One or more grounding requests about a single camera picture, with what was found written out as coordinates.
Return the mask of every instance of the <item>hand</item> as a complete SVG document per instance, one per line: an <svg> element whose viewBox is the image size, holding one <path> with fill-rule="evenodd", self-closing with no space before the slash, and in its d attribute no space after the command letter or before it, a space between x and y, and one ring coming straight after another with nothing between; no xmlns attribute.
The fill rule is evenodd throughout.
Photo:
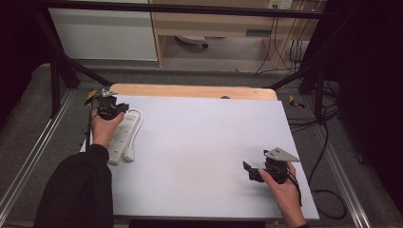
<svg viewBox="0 0 403 228"><path fill-rule="evenodd" d="M122 122L125 114L123 112L110 121L102 119L97 114L97 110L92 111L92 143L102 145L106 149L109 148L109 144L115 135L116 127Z"/></svg>
<svg viewBox="0 0 403 228"><path fill-rule="evenodd" d="M296 177L296 168L289 161L287 165L290 173ZM306 224L307 222L300 209L297 188L294 184L290 180L287 180L283 184L278 184L266 171L260 169L259 173L272 189L278 208L288 227L299 227Z"/></svg>

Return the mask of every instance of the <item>person's left hand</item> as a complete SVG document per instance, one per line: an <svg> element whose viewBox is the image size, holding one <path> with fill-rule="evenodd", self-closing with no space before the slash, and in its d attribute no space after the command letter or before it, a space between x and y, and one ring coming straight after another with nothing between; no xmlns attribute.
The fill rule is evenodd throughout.
<svg viewBox="0 0 403 228"><path fill-rule="evenodd" d="M125 114L121 112L115 119L106 121L98 116L97 112L98 110L92 111L92 143L102 145L108 149L115 134L116 127L122 122Z"/></svg>

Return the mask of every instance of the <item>white tabletop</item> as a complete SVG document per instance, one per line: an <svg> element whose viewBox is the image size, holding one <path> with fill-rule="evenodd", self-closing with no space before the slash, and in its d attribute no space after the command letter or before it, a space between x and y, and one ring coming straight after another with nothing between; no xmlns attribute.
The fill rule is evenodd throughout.
<svg viewBox="0 0 403 228"><path fill-rule="evenodd" d="M281 218L265 183L248 179L246 161L263 168L264 149L298 157L281 102L117 96L143 112L135 161L110 165L114 214L156 219ZM294 162L302 212L318 219L307 180Z"/></svg>

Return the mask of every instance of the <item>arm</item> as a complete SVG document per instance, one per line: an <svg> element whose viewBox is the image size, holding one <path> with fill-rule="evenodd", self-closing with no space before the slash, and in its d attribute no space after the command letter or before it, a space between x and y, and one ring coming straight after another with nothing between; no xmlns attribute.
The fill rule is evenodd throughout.
<svg viewBox="0 0 403 228"><path fill-rule="evenodd" d="M34 227L113 227L107 148L123 117L93 118L94 144L58 165L41 198Z"/></svg>
<svg viewBox="0 0 403 228"><path fill-rule="evenodd" d="M290 173L295 176L296 168L290 162L288 162L288 168ZM276 197L278 208L288 227L307 225L299 206L297 189L291 181L287 180L284 184L278 184L267 172L260 169L259 173L267 185L272 189Z"/></svg>

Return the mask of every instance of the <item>gray floor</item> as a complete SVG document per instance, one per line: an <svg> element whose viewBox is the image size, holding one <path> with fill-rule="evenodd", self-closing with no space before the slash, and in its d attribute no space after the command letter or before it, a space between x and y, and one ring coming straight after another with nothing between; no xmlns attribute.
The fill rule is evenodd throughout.
<svg viewBox="0 0 403 228"><path fill-rule="evenodd" d="M168 40L165 65L162 67L139 63L116 69L107 67L94 71L120 83L198 85L198 86L268 86L284 78L290 72L276 71L253 75L262 63L265 52L260 40L211 38L209 48L181 44L174 38ZM264 69L271 69L266 62ZM83 81L91 82L81 76ZM290 106L289 95L297 93L299 80L278 90L278 98L283 101L289 118L310 118L306 108ZM0 196L6 194L12 180L23 165L30 149L35 145L41 131L48 122L50 113L49 72L45 67L33 74L32 82L21 103L11 113L6 124L0 129ZM76 153L83 142L86 128L87 107L84 106L86 88L77 89L66 115L60 122L41 159L10 211L10 221L33 221L36 208L46 181L56 165L66 156ZM343 121L332 119L328 122L330 140L342 165L351 180L359 200L373 227L403 227L403 218L383 189L371 166L358 163L355 146L346 131ZM314 127L294 134L303 168L308 175L317 159L322 144ZM311 185L312 189L328 189L340 194L334 174L326 158L320 163ZM317 195L316 204L327 213L339 215L341 207L334 197ZM116 218L117 223L126 223L128 218ZM314 227L354 227L350 215L334 220L320 215L319 221L310 222ZM267 221L267 226L275 222Z"/></svg>

